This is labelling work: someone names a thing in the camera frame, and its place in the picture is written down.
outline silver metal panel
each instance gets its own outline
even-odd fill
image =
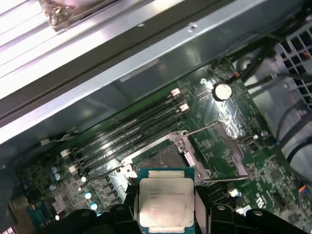
[[[91,127],[210,61],[232,48],[234,43],[239,45],[238,41],[249,36],[249,32],[254,33],[272,26],[273,22],[281,19],[281,16],[297,5],[297,0],[236,0],[216,10],[198,22],[193,22],[193,27],[186,26],[2,127],[0,143],[5,142],[0,146],[2,155],[14,155],[39,139],[73,126],[80,129]],[[154,1],[140,9],[142,15],[137,12],[133,18],[132,15],[128,16],[127,21],[136,24],[138,18],[154,14],[156,9]],[[156,63],[147,66],[146,70],[139,74],[132,73],[155,59]],[[107,94],[107,89],[115,89],[116,92]]]
[[[62,33],[37,0],[0,15],[0,99],[183,0],[120,0]]]

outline wire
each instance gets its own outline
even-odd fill
[[[282,149],[301,129],[303,129],[312,120],[312,111],[305,114],[281,139],[279,148]]]
[[[276,139],[280,140],[280,134],[282,131],[282,127],[283,124],[288,116],[288,114],[292,111],[292,110],[296,110],[298,108],[300,108],[303,104],[306,104],[304,99],[301,99],[300,101],[298,101],[297,103],[295,103],[294,105],[292,105],[291,107],[289,107],[282,115],[281,119],[279,120],[278,126],[277,126],[277,130],[276,130]]]
[[[67,138],[69,136],[72,135],[72,133],[66,133],[66,134],[58,134],[56,136],[52,136],[50,138],[46,138],[41,140],[40,142],[37,142],[36,144],[33,144],[32,146],[30,146],[29,148],[27,148],[26,150],[24,150],[22,153],[20,153],[19,155],[17,155],[10,163],[9,163],[9,167],[13,168],[13,170],[16,169],[16,166],[18,165],[18,163],[20,162],[20,160],[22,158],[24,158],[24,156],[29,155],[30,153],[32,153],[33,151],[35,151],[36,149],[44,146],[44,145],[48,145],[51,142],[63,142],[65,140],[67,140]]]
[[[312,145],[312,136],[308,137],[304,142],[297,145],[288,155],[287,161],[288,163],[291,163],[293,157],[299,152],[299,150],[303,149],[304,147]]]
[[[253,92],[252,94],[250,94],[251,98],[255,98],[257,96],[259,96],[260,94],[270,90],[271,88],[273,88],[274,86],[278,85],[280,82],[283,81],[282,77],[277,77],[275,79],[273,79],[271,82],[268,82],[265,86],[263,86],[261,89]]]
[[[305,22],[306,12],[300,12],[298,13],[295,18],[290,18],[286,21],[286,23],[281,26],[279,29],[273,32],[274,35],[278,37],[286,37],[289,34],[295,32],[298,30]],[[264,43],[264,39],[260,39],[258,41],[255,41],[249,45],[247,45],[245,48],[243,48],[243,52],[246,52],[246,49],[248,48],[248,51],[254,51],[256,48],[254,48],[255,45],[258,45],[260,43],[261,45],[265,44],[265,46],[262,46],[259,53],[255,56],[255,58],[252,60],[252,62],[248,65],[247,69],[243,72],[241,76],[241,80],[245,83],[255,72],[258,70],[259,66],[262,64],[264,59],[272,54],[274,52],[275,45],[280,41],[276,39],[267,39]],[[231,60],[233,61],[233,58],[237,59],[237,54],[242,56],[240,51],[233,53],[231,56]]]
[[[304,185],[304,186],[302,186],[302,187],[298,190],[298,192],[303,193],[303,192],[307,191],[307,189],[308,189],[308,187],[307,187],[306,185]]]
[[[291,173],[293,173],[299,180],[301,180],[303,183],[311,185],[312,186],[312,181],[309,180],[308,178],[306,178],[305,176],[303,176],[302,174],[300,174],[298,171],[296,171],[294,168],[292,168],[290,166],[290,164],[288,163],[288,161],[286,160],[284,154],[282,153],[282,151],[277,148],[276,151],[276,155],[283,160],[283,165],[285,167],[285,169],[287,169],[288,171],[290,171]]]
[[[90,179],[88,179],[82,186],[81,186],[81,189],[85,188],[89,183],[91,183],[92,181],[95,181],[95,180],[99,180],[99,179],[103,179],[105,177],[107,177],[110,173],[113,173],[114,171],[118,170],[122,168],[122,166],[117,166],[113,169],[110,169],[109,171],[105,172],[104,174],[102,175],[99,175],[99,176],[94,176],[94,177],[91,177]]]
[[[270,82],[272,79],[273,79],[272,76],[264,77],[262,80],[260,80],[260,81],[258,81],[256,83],[253,83],[253,84],[250,84],[250,85],[246,85],[246,88],[247,89],[253,89],[253,88],[258,87],[258,86],[260,86],[262,84],[266,84],[266,83]]]
[[[272,79],[272,76],[265,77],[262,80],[260,80],[259,82],[247,85],[246,88],[252,89],[252,88],[255,88],[257,86],[267,84],[266,86],[262,87],[261,89],[255,91],[254,93],[251,94],[251,97],[255,98],[256,96],[259,96],[260,94],[262,94],[262,93],[268,91],[269,89],[273,88],[274,86],[278,85],[280,82],[282,82],[284,80],[285,77],[292,78],[295,80],[302,80],[304,82],[310,82],[312,80],[312,75],[310,75],[310,74],[299,75],[299,74],[290,74],[290,73],[279,73],[279,74],[277,74],[277,78],[275,78],[275,79]]]

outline motherboard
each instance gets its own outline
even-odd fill
[[[230,64],[208,64],[19,171],[37,229],[122,203],[140,168],[195,168],[195,184],[244,215],[266,209],[309,232],[311,204]]]

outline black cable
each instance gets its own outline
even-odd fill
[[[312,111],[305,114],[281,139],[279,148],[282,149],[301,129],[303,129],[312,120]]]
[[[297,145],[288,155],[287,157],[287,161],[290,164],[293,157],[299,152],[299,150],[303,149],[304,147],[308,146],[308,145],[312,145],[312,136],[308,137],[304,142],[302,142],[301,144]]]
[[[273,32],[273,35],[276,35],[278,37],[286,37],[289,34],[295,32],[304,24],[306,16],[307,16],[307,12],[301,11],[300,13],[296,15],[295,18],[288,19],[283,26],[281,26],[279,29]],[[247,51],[250,51],[250,48],[253,48],[255,50],[254,45],[258,45],[259,42],[261,42],[262,45],[265,44],[265,46],[263,46],[260,49],[259,53],[255,56],[252,62],[248,65],[247,69],[241,75],[240,78],[244,83],[258,70],[259,66],[262,64],[264,59],[272,54],[272,52],[274,51],[275,45],[279,42],[279,40],[272,39],[272,38],[268,38],[266,40],[265,38],[260,39],[258,41],[253,42],[252,44],[247,45],[245,48],[229,56],[231,57],[231,60],[233,61],[233,58],[237,58],[237,55],[240,55],[241,57],[242,56],[241,53],[242,52],[245,53],[248,47],[249,48],[247,49]]]
[[[266,84],[266,83],[270,82],[272,79],[273,79],[272,76],[264,77],[262,80],[259,80],[256,83],[253,83],[253,84],[250,84],[250,85],[246,85],[246,88],[247,89],[253,89],[255,87],[258,87],[260,85],[263,85],[263,84]]]
[[[32,153],[33,151],[37,150],[41,146],[48,145],[48,144],[50,144],[52,142],[62,142],[64,140],[66,140],[70,135],[68,133],[61,133],[61,134],[57,134],[55,136],[51,136],[49,138],[41,140],[40,142],[35,143],[32,146],[28,147],[23,152],[19,153],[16,157],[14,157],[13,160],[11,160],[11,162],[9,163],[8,166],[10,168],[12,168],[12,170],[16,170],[17,166],[19,165],[19,162],[25,156],[27,156],[30,153]]]
[[[277,76],[278,77],[289,77],[289,78],[292,78],[292,79],[295,79],[295,80],[302,80],[304,82],[311,82],[312,81],[312,75],[310,75],[310,74],[299,75],[299,74],[290,74],[290,73],[279,73],[279,74],[277,74]],[[272,80],[273,80],[272,76],[268,76],[268,77],[265,77],[265,78],[263,78],[262,80],[260,80],[260,81],[258,81],[256,83],[253,83],[253,84],[250,84],[250,85],[246,85],[246,88],[247,89],[253,89],[253,88],[258,87],[260,85],[269,83]]]
[[[276,130],[276,139],[277,140],[280,140],[280,134],[281,134],[281,131],[282,131],[282,127],[283,127],[283,124],[288,116],[288,114],[292,111],[292,110],[295,110],[295,109],[298,109],[300,108],[301,106],[303,106],[305,103],[304,99],[301,99],[300,101],[298,101],[297,103],[295,103],[294,105],[292,105],[291,107],[289,107],[282,115],[281,119],[279,120],[278,122],[278,126],[277,126],[277,130]]]
[[[283,81],[283,77],[277,77],[274,80],[272,80],[271,82],[267,83],[261,89],[259,89],[259,90],[255,91],[255,92],[253,92],[252,94],[250,94],[250,97],[251,98],[255,98],[256,96],[259,96],[260,94],[262,94],[262,93],[270,90],[274,86],[278,85],[282,81]]]

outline black ram slot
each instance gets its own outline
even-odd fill
[[[165,130],[165,129],[168,129],[169,127],[172,127],[174,124],[180,122],[181,119],[175,119],[174,121],[170,122],[169,124],[163,126],[161,129],[159,129],[159,132]],[[144,143],[144,141],[146,141],[146,143],[144,145],[142,145],[140,148],[143,148],[145,145],[149,144],[150,143],[150,140],[153,140],[155,137],[154,137],[155,133],[151,133],[147,138],[145,139],[140,139],[140,141],[136,142],[136,144],[142,144]],[[115,152],[114,154],[102,159],[101,161],[98,161],[96,162],[95,164],[91,165],[87,170],[88,171],[91,171],[91,170],[94,170],[98,167],[101,167],[102,165],[104,165],[105,163],[115,159],[116,157],[126,153],[127,151],[129,151],[130,149],[132,149],[133,146],[129,146],[127,149],[124,149],[122,150],[121,152]]]
[[[135,112],[134,114],[129,115],[128,117],[126,117],[125,119],[122,119],[119,123],[114,124],[113,126],[109,127],[108,129],[96,134],[95,136],[93,136],[92,138],[86,140],[85,142],[82,142],[82,145],[88,145],[89,143],[94,142],[95,140],[97,140],[99,137],[102,137],[104,135],[106,135],[109,132],[112,132],[115,128],[117,128],[120,125],[124,125],[127,122],[131,122],[134,119],[138,118],[140,115],[145,115],[147,112],[152,111],[153,109],[155,109],[156,107],[163,105],[163,104],[168,104],[171,101],[176,100],[179,97],[179,95],[176,96],[171,96],[171,98],[168,98],[168,96],[166,97],[162,97],[161,99],[153,102],[151,105],[143,108],[142,110]]]
[[[105,144],[107,144],[107,143],[109,143],[109,142],[114,142],[114,144],[111,145],[111,146],[108,146],[108,147],[106,147],[105,149],[102,149],[102,150],[100,150],[100,151],[99,151],[98,148],[97,148],[96,150],[94,150],[94,154],[95,154],[95,155],[93,155],[93,156],[87,158],[86,161],[93,160],[94,158],[97,158],[97,157],[99,157],[99,156],[101,156],[101,155],[104,155],[105,153],[107,153],[107,152],[110,151],[110,150],[113,150],[114,148],[118,148],[118,146],[121,146],[121,145],[127,143],[128,141],[130,141],[131,138],[135,138],[136,136],[143,135],[143,134],[144,134],[144,131],[147,131],[147,130],[149,130],[149,129],[151,129],[151,128],[154,128],[155,124],[157,124],[157,123],[159,123],[159,122],[161,122],[161,121],[165,121],[165,120],[167,120],[169,117],[172,117],[172,115],[175,115],[175,114],[176,114],[176,113],[175,113],[175,109],[172,110],[171,112],[166,112],[166,113],[158,114],[157,117],[162,117],[162,118],[157,119],[157,121],[155,121],[155,119],[150,119],[149,122],[147,122],[148,125],[146,125],[144,128],[140,128],[140,129],[139,129],[140,132],[137,132],[137,131],[131,132],[131,131],[130,131],[130,133],[129,133],[128,135],[127,135],[126,133],[124,133],[124,135],[125,135],[126,138],[120,139],[119,142],[118,142],[118,141],[114,142],[113,140],[105,142]]]
[[[135,144],[135,142],[139,139],[141,139],[142,137],[145,137],[145,135],[148,135],[150,134],[151,132],[153,133],[153,129],[155,128],[155,125],[157,124],[162,124],[163,122],[169,120],[172,118],[172,114],[170,113],[170,115],[166,115],[165,117],[163,118],[160,118],[158,119],[156,122],[152,122],[150,125],[146,126],[145,128],[141,129],[141,131],[143,132],[140,132],[140,133],[134,133],[131,137],[132,139],[134,138],[135,140],[133,142],[131,142],[131,138],[127,138],[127,139],[124,139],[123,141],[119,142],[118,144],[114,144],[112,146],[109,146],[99,152],[97,152],[95,155],[91,156],[90,158],[88,158],[85,163],[90,163],[94,160],[96,160],[98,157],[108,153],[109,151],[113,150],[113,149],[116,149],[118,147],[121,147],[122,145],[125,145],[126,147],[128,147],[129,145],[133,145]]]
[[[166,113],[170,110],[177,110],[179,105],[182,105],[183,103],[178,103],[174,106],[164,106],[162,107],[162,109],[160,110],[156,110],[151,112],[150,114],[148,114],[147,116],[145,116],[143,119],[139,119],[137,122],[135,122],[134,124],[127,126],[127,127],[120,127],[120,129],[118,129],[118,132],[115,132],[113,135],[103,138],[102,141],[93,144],[90,148],[87,148],[85,150],[80,151],[79,153],[84,154],[84,155],[88,155],[93,153],[96,149],[103,147],[105,144],[114,141],[114,139],[116,140],[116,142],[118,142],[119,140],[122,140],[123,138],[127,137],[127,132],[132,132],[135,133],[136,131],[140,131],[140,128],[138,128],[138,126],[147,124],[151,118],[155,118],[155,116],[159,115],[159,113]]]

